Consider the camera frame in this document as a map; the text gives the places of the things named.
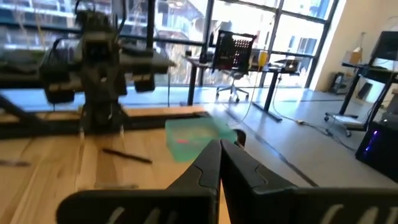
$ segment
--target wooden table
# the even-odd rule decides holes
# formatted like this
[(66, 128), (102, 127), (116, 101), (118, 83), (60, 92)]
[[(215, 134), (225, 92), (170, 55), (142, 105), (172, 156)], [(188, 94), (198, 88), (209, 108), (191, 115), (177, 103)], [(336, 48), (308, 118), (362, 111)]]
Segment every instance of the wooden table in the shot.
[[(201, 107), (130, 110), (130, 116), (182, 114), (203, 111)], [(40, 114), (47, 119), (76, 118), (77, 113)], [(3, 115), (0, 120), (12, 118)], [(129, 131), (124, 147), (119, 134), (0, 141), (0, 159), (21, 159), (30, 167), (0, 166), (0, 223), (55, 223), (55, 211), (68, 195), (100, 185), (138, 184), (140, 189), (164, 189), (190, 165), (176, 163), (166, 146), (164, 129)], [(121, 159), (101, 152), (103, 147), (149, 157), (152, 165)], [(229, 223), (221, 191), (220, 223)]]

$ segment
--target gray floor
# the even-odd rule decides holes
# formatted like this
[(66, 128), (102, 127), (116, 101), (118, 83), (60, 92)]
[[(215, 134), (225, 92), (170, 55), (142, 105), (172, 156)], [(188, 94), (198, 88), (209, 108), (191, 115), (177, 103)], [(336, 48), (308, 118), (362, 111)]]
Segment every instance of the gray floor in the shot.
[[(2, 93), (26, 110), (52, 108), (47, 104), (43, 93), (37, 90), (10, 90)], [(264, 104), (266, 93), (266, 89), (256, 90), (254, 101)], [(214, 88), (197, 88), (195, 102), (201, 103), (214, 117), (225, 120), (230, 126), (245, 130), (248, 134), (247, 152), (294, 184), (322, 187), (397, 187), (397, 184), (387, 177), (357, 161), (353, 152), (334, 140), (287, 119), (276, 123), (249, 103), (229, 103), (228, 95), (222, 94), (218, 103), (214, 103)], [(171, 106), (178, 106), (186, 97), (186, 88), (172, 88)], [(357, 148), (364, 133), (354, 132), (351, 138), (346, 138), (338, 124), (326, 123), (323, 120), (326, 111), (338, 111), (342, 99), (342, 96), (327, 93), (281, 88), (275, 97), (275, 108), (283, 115), (294, 119), (324, 127), (333, 125), (331, 130), (335, 135), (345, 144)], [(74, 109), (83, 101), (82, 96), (77, 96), (73, 104), (57, 106), (56, 109)], [(121, 101), (128, 107), (162, 107), (167, 105), (167, 89), (157, 88), (153, 93), (140, 95), (130, 90), (129, 95)], [(353, 101), (348, 112), (358, 114), (363, 119), (369, 109), (369, 105)], [(238, 121), (228, 116), (231, 112), (238, 117)]]

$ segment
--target office chair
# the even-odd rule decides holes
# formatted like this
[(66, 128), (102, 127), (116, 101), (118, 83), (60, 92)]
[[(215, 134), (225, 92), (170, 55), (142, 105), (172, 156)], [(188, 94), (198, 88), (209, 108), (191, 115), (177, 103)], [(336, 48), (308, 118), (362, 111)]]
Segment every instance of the office chair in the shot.
[(231, 86), (225, 88), (217, 88), (216, 97), (221, 91), (229, 90), (230, 93), (236, 95), (236, 102), (239, 102), (238, 92), (249, 93), (234, 85), (235, 80), (240, 80), (244, 75), (248, 74), (249, 60), (251, 49), (256, 35), (236, 34), (230, 31), (220, 30), (216, 43), (216, 50), (213, 58), (212, 72), (216, 69), (222, 73), (229, 75), (233, 81)]

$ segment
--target green object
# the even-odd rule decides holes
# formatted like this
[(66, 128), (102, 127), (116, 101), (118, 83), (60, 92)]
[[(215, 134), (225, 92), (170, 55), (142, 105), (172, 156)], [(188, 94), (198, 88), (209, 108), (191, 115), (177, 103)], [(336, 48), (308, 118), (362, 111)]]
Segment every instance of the green object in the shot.
[(168, 120), (165, 129), (167, 146), (176, 162), (196, 159), (213, 139), (235, 142), (237, 138), (235, 131), (213, 118)]

